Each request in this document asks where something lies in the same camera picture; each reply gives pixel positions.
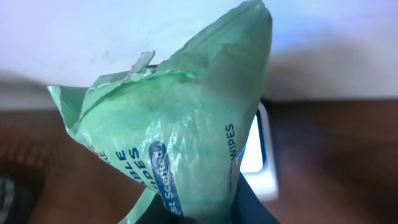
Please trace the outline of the teal small packet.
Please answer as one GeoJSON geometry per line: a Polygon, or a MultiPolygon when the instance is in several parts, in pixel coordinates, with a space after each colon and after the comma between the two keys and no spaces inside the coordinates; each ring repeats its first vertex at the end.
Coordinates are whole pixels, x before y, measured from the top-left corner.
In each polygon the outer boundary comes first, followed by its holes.
{"type": "Polygon", "coordinates": [[[271,42],[264,3],[244,1],[154,68],[148,51],[128,71],[49,92],[67,133],[168,211],[229,223],[271,42]]]}

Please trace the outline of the white barcode scanner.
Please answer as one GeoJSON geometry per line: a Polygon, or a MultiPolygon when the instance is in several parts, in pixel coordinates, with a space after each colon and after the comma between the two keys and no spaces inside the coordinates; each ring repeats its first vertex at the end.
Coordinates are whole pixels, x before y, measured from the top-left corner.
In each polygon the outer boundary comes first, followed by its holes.
{"type": "Polygon", "coordinates": [[[252,121],[241,163],[241,173],[260,201],[270,202],[278,199],[279,186],[271,129],[266,108],[262,103],[259,103],[252,121]]]}

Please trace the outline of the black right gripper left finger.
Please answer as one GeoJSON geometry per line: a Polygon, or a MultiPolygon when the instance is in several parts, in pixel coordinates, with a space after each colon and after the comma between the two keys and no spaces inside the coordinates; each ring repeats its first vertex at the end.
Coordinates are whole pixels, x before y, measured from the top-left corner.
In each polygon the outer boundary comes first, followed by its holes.
{"type": "Polygon", "coordinates": [[[136,224],[199,224],[199,222],[168,211],[161,197],[156,195],[136,224]]]}

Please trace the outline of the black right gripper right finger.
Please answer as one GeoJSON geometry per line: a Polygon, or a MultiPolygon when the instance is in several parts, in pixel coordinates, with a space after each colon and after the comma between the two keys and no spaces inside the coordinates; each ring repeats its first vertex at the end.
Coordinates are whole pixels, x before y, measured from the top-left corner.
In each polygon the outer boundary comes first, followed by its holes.
{"type": "Polygon", "coordinates": [[[232,224],[279,224],[256,197],[243,174],[239,174],[238,185],[231,207],[232,224]]]}

